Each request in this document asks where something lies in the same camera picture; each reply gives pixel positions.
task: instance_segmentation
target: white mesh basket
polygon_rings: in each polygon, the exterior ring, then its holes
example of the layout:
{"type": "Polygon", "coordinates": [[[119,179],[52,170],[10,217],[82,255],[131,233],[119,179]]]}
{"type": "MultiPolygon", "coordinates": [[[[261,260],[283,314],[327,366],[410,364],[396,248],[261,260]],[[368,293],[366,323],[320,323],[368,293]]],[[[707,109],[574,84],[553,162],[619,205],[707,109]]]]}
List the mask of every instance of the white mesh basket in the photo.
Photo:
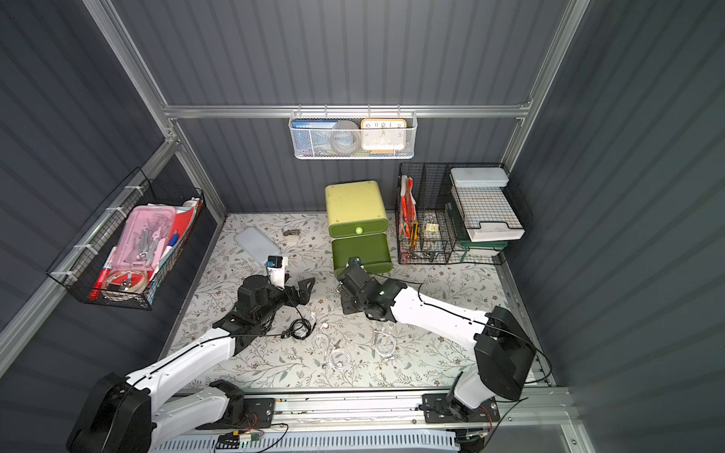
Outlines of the white mesh basket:
{"type": "Polygon", "coordinates": [[[415,131],[418,119],[415,112],[399,112],[370,116],[321,117],[319,112],[292,112],[289,118],[289,132],[292,136],[294,156],[297,159],[410,159],[415,148],[415,131]],[[351,121],[357,128],[329,128],[336,121],[351,121]]]}

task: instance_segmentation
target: clock face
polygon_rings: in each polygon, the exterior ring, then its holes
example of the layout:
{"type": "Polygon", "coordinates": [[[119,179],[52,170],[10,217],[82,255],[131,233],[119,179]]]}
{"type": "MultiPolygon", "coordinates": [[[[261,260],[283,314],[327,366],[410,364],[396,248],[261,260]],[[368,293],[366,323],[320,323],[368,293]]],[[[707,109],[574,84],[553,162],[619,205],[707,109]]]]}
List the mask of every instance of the clock face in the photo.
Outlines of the clock face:
{"type": "Polygon", "coordinates": [[[404,128],[405,120],[363,120],[362,129],[393,129],[404,128]]]}
{"type": "Polygon", "coordinates": [[[362,149],[373,154],[380,151],[399,151],[405,148],[405,120],[372,119],[360,123],[362,129],[362,149]]]}

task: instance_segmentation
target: wire basket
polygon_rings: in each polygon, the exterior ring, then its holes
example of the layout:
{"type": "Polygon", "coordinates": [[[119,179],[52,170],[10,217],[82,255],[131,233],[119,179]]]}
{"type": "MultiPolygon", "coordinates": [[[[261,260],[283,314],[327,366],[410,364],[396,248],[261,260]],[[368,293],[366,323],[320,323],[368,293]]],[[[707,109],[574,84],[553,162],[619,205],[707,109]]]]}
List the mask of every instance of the wire basket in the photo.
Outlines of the wire basket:
{"type": "Polygon", "coordinates": [[[294,156],[297,159],[410,159],[415,148],[415,132],[418,118],[415,113],[401,116],[371,112],[375,118],[387,121],[372,121],[368,117],[320,117],[320,113],[296,110],[289,118],[289,132],[292,137],[294,156]],[[295,121],[305,125],[295,127],[295,121]],[[315,128],[319,125],[341,128],[315,128]]]}
{"type": "MultiPolygon", "coordinates": [[[[413,179],[413,198],[416,201],[416,220],[420,225],[420,240],[411,244],[398,231],[398,263],[411,265],[449,265],[455,263],[501,265],[505,261],[500,246],[477,247],[471,244],[466,228],[478,228],[477,218],[467,218],[460,214],[465,203],[478,203],[479,198],[467,192],[456,192],[450,178],[450,170],[456,167],[499,167],[508,175],[501,163],[417,163],[400,164],[400,177],[407,175],[413,179]],[[428,224],[437,225],[437,231],[427,230],[428,224]]],[[[493,197],[494,209],[513,210],[513,219],[519,222],[519,228],[531,226],[531,210],[523,200],[521,192],[511,180],[506,187],[494,188],[503,199],[493,197]]],[[[401,199],[396,196],[395,220],[400,225],[401,199]]]]}
{"type": "Polygon", "coordinates": [[[135,186],[133,191],[118,206],[106,209],[111,211],[112,214],[97,229],[89,241],[85,244],[66,248],[66,250],[80,249],[81,252],[78,258],[68,264],[64,261],[65,253],[61,252],[46,271],[46,274],[63,285],[70,295],[84,304],[151,310],[156,292],[183,252],[184,246],[193,233],[194,226],[202,216],[204,209],[206,209],[204,194],[201,189],[144,178],[143,182],[139,186],[135,186]],[[96,285],[96,279],[101,274],[111,249],[118,244],[126,217],[134,207],[149,203],[181,206],[182,203],[191,198],[200,200],[194,219],[178,239],[177,244],[170,252],[171,255],[154,272],[150,284],[142,292],[113,291],[108,288],[100,289],[96,285]]]}

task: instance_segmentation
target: vent grille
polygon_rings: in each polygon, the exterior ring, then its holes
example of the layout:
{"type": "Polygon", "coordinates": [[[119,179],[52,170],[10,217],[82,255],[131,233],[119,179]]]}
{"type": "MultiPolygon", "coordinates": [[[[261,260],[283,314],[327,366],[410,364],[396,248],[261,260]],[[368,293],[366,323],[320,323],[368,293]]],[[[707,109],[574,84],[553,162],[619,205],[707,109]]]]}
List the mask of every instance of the vent grille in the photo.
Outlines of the vent grille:
{"type": "MultiPolygon", "coordinates": [[[[266,449],[282,437],[282,433],[267,432],[259,441],[242,442],[238,448],[214,449],[219,434],[185,434],[159,445],[161,452],[256,452],[266,449]]],[[[322,431],[317,433],[287,433],[269,452],[336,452],[355,448],[356,452],[425,449],[427,451],[457,452],[455,433],[432,429],[395,431],[322,431]]]]}

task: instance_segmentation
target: table surface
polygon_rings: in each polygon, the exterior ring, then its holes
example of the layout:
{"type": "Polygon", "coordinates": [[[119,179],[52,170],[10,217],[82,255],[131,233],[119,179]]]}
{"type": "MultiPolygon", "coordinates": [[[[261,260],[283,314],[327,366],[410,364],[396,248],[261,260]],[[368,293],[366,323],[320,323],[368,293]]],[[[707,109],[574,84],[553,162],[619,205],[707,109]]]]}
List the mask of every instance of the table surface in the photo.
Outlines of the table surface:
{"type": "MultiPolygon", "coordinates": [[[[398,265],[393,214],[389,212],[388,218],[394,267],[387,275],[425,282],[421,293],[461,307],[485,311],[496,305],[508,307],[494,266],[398,265]]],[[[362,313],[342,314],[324,212],[229,215],[173,339],[172,352],[202,335],[233,308],[237,288],[245,277],[264,275],[264,267],[234,241],[237,233],[249,227],[259,229],[289,256],[288,284],[315,277],[310,303],[299,309],[317,327],[304,341],[256,338],[244,351],[214,366],[189,386],[207,385],[220,378],[242,388],[449,386],[459,371],[475,365],[473,354],[422,328],[371,321],[362,313]],[[284,240],[282,232],[291,228],[302,230],[298,244],[284,240]],[[382,357],[381,352],[392,350],[391,337],[394,352],[382,357]],[[329,361],[335,348],[349,354],[350,360],[342,369],[332,366],[340,362],[329,361]]],[[[294,309],[282,307],[270,333],[282,331],[297,317],[294,309]]]]}

